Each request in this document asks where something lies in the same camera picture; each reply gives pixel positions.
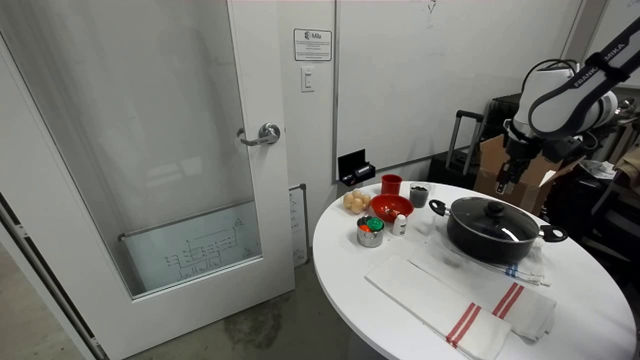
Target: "green cap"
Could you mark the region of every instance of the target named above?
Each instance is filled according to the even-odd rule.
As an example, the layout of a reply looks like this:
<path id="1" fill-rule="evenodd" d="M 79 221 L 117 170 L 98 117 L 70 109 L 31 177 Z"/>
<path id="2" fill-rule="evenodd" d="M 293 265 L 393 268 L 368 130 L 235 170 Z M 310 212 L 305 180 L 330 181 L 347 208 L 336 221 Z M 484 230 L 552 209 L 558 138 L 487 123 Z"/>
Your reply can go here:
<path id="1" fill-rule="evenodd" d="M 370 218 L 367 220 L 367 226 L 371 231 L 380 231 L 385 223 L 382 222 L 379 218 Z"/>

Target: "white table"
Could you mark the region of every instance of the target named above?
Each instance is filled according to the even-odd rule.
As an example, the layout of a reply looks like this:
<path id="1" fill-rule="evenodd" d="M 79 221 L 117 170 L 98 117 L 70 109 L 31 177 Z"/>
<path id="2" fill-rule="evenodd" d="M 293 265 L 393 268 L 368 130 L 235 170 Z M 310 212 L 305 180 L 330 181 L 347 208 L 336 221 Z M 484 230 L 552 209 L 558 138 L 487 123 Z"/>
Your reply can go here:
<path id="1" fill-rule="evenodd" d="M 400 195 L 409 196 L 402 183 Z M 375 196 L 380 184 L 361 189 Z M 429 199 L 447 206 L 466 196 L 483 196 L 470 190 L 433 184 Z M 314 234 L 314 263 L 324 293 L 342 319 L 387 359 L 464 359 L 442 338 L 388 298 L 364 276 L 392 254 L 410 259 L 424 253 L 425 241 L 445 236 L 446 218 L 427 205 L 408 217 L 406 234 L 393 236 L 386 226 L 382 245 L 361 246 L 354 215 L 336 200 L 323 213 Z M 537 223 L 544 221 L 533 217 Z M 557 301 L 552 332 L 537 343 L 513 332 L 498 359 L 631 359 L 636 349 L 636 325 L 624 295 L 609 274 L 573 240 L 548 243 L 543 248 L 552 275 L 549 288 L 522 283 Z"/>

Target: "red stripe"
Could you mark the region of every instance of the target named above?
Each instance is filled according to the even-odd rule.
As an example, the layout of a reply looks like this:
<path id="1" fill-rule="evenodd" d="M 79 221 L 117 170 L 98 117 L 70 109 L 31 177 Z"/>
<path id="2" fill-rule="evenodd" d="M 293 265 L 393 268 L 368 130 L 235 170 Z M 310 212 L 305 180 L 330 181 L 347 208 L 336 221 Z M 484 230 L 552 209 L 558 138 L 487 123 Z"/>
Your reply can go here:
<path id="1" fill-rule="evenodd" d="M 513 293 L 513 290 L 516 290 L 517 287 L 518 287 L 518 284 L 516 282 L 511 284 L 511 287 L 509 288 L 509 290 L 507 290 L 507 293 L 504 294 L 502 299 L 500 299 L 500 302 L 495 306 L 495 309 L 493 309 L 493 312 L 492 312 L 493 316 L 498 316 L 498 312 L 500 311 L 500 309 L 502 309 L 502 307 L 504 306 L 504 303 L 507 302 L 507 299 L 511 296 L 511 294 Z"/>
<path id="2" fill-rule="evenodd" d="M 474 310 L 474 313 L 471 315 L 471 318 L 469 318 L 469 321 L 467 321 L 467 323 L 465 324 L 465 326 L 462 328 L 462 330 L 460 331 L 460 333 L 458 334 L 458 336 L 456 336 L 455 339 L 453 339 L 453 347 L 457 348 L 458 347 L 458 343 L 460 342 L 460 340 L 462 340 L 462 337 L 467 333 L 467 331 L 469 330 L 469 328 L 471 327 L 471 325 L 474 323 L 474 321 L 476 320 L 478 314 L 480 313 L 480 309 L 482 309 L 479 306 L 476 306 L 476 309 Z"/>
<path id="3" fill-rule="evenodd" d="M 473 302 L 469 304 L 465 313 L 462 314 L 462 317 L 460 318 L 460 320 L 458 320 L 458 323 L 456 323 L 456 325 L 453 327 L 453 330 L 451 330 L 451 332 L 447 335 L 448 343 L 451 342 L 451 338 L 456 334 L 456 332 L 458 332 L 458 329 L 460 329 L 460 327 L 462 326 L 462 323 L 465 322 L 465 320 L 469 317 L 469 314 L 471 313 L 471 309 L 473 309 L 474 306 L 476 305 Z"/>
<path id="4" fill-rule="evenodd" d="M 519 288 L 516 290 L 516 293 L 513 294 L 511 300 L 509 300 L 509 302 L 507 303 L 507 306 L 505 306 L 504 309 L 502 309 L 500 316 L 498 316 L 499 318 L 504 319 L 504 317 L 507 316 L 507 313 L 511 309 L 511 306 L 513 306 L 513 303 L 515 303 L 516 300 L 518 300 L 518 297 L 522 293 L 522 290 L 524 290 L 524 286 L 519 285 Z"/>

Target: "red bowl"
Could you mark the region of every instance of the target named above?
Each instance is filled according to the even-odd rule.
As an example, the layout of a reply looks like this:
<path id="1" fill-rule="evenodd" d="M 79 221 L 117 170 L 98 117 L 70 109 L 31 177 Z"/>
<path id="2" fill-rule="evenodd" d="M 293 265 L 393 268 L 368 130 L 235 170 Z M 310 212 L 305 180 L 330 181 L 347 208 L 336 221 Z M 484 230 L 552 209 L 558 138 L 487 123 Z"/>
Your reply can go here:
<path id="1" fill-rule="evenodd" d="M 406 217 L 413 213 L 413 204 L 406 197 L 391 193 L 375 196 L 371 199 L 371 208 L 376 216 L 386 222 L 396 221 L 395 217 L 387 213 L 387 209 L 396 210 Z"/>

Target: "door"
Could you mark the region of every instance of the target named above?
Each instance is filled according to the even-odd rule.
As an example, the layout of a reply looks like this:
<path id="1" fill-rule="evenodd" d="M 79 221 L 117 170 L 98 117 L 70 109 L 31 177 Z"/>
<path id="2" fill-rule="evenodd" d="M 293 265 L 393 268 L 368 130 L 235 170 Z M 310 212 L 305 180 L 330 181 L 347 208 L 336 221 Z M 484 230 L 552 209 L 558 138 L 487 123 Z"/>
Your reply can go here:
<path id="1" fill-rule="evenodd" d="M 294 288 L 275 2 L 3 2 L 0 31 L 0 192 L 109 358 Z"/>

